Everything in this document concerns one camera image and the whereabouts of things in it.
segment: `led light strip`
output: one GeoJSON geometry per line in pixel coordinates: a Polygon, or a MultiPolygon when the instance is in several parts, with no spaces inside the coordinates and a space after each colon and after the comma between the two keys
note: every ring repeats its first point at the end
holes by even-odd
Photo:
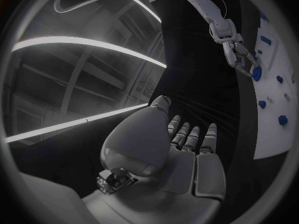
{"type": "Polygon", "coordinates": [[[116,114],[119,114],[119,113],[132,111],[132,110],[135,110],[135,109],[138,109],[138,108],[145,107],[147,105],[148,104],[133,106],[133,107],[121,109],[121,110],[118,110],[118,111],[102,113],[102,114],[98,114],[98,115],[95,115],[95,116],[90,116],[90,117],[87,117],[87,118],[81,118],[81,119],[78,119],[78,120],[70,121],[70,122],[67,122],[67,123],[61,123],[61,124],[57,124],[57,125],[54,125],[54,126],[37,129],[37,130],[30,131],[30,132],[27,132],[27,133],[21,133],[21,134],[15,135],[15,136],[7,137],[5,139],[5,141],[6,141],[6,143],[14,142],[14,141],[17,141],[17,140],[21,140],[21,139],[25,139],[25,138],[29,138],[29,137],[33,137],[33,136],[37,136],[37,135],[41,135],[41,134],[44,134],[44,133],[57,131],[57,130],[60,130],[60,129],[63,129],[63,128],[72,127],[72,126],[75,126],[75,125],[78,125],[78,124],[87,123],[87,122],[94,121],[94,120],[97,120],[97,119],[106,118],[106,117],[113,116],[113,115],[116,115],[116,114]]]}
{"type": "Polygon", "coordinates": [[[140,2],[139,0],[133,0],[135,1],[136,3],[138,3],[140,6],[142,6],[145,10],[147,10],[151,15],[154,16],[154,18],[156,18],[160,23],[162,22],[161,19],[156,15],[154,14],[154,12],[152,10],[150,10],[147,6],[145,6],[142,2],[140,2]]]}
{"type": "Polygon", "coordinates": [[[96,40],[91,40],[87,38],[80,38],[80,37],[70,37],[70,36],[46,36],[46,37],[38,37],[38,38],[33,38],[25,41],[21,41],[19,43],[16,43],[12,51],[27,47],[27,46],[33,46],[33,45],[38,45],[38,44],[47,44],[47,43],[74,43],[74,44],[83,44],[83,45],[91,45],[91,46],[97,46],[97,47],[102,47],[102,48],[107,48],[110,50],[114,51],[119,51],[123,52],[132,56],[139,57],[141,59],[147,60],[149,62],[152,62],[156,65],[162,66],[166,68],[166,65],[152,59],[151,57],[145,56],[143,54],[140,54],[138,52],[129,50],[127,48],[121,47],[121,46],[116,46],[110,43],[106,43],[103,41],[96,41],[96,40]]]}

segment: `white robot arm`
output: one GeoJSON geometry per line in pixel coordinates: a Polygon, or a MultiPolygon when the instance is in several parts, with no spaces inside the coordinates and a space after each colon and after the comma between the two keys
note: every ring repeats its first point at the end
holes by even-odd
{"type": "Polygon", "coordinates": [[[231,19],[224,19],[219,7],[211,0],[188,0],[210,25],[210,35],[216,43],[222,44],[229,66],[252,78],[252,74],[243,69],[245,60],[242,55],[257,67],[254,57],[242,44],[243,38],[237,33],[236,26],[231,19]]]}

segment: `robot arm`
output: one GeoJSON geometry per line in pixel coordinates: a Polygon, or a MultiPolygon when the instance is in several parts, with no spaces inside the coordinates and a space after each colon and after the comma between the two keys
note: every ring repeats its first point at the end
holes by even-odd
{"type": "Polygon", "coordinates": [[[254,57],[242,44],[243,38],[237,33],[236,26],[231,19],[224,19],[220,9],[211,0],[188,0],[210,25],[210,35],[216,43],[222,44],[224,54],[229,66],[242,72],[246,76],[252,74],[243,69],[245,66],[245,55],[257,67],[254,57]]]}

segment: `white panel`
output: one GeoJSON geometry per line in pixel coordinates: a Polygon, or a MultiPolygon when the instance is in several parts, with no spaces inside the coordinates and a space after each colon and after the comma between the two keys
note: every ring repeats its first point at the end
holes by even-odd
{"type": "Polygon", "coordinates": [[[264,20],[261,20],[255,50],[258,57],[257,64],[262,67],[263,73],[258,82],[253,80],[258,107],[258,136],[254,159],[261,159],[290,149],[296,131],[298,92],[292,83],[291,62],[285,46],[275,29],[264,20]],[[268,46],[267,49],[266,43],[260,40],[261,34],[270,37],[277,47],[270,49],[268,46]],[[282,84],[277,81],[276,76],[283,78],[282,84]],[[290,101],[284,97],[284,93],[290,96],[290,101]],[[259,101],[266,102],[264,109],[258,106],[259,101]],[[288,123],[284,126],[279,125],[278,118],[281,115],[288,118],[288,123]]]}

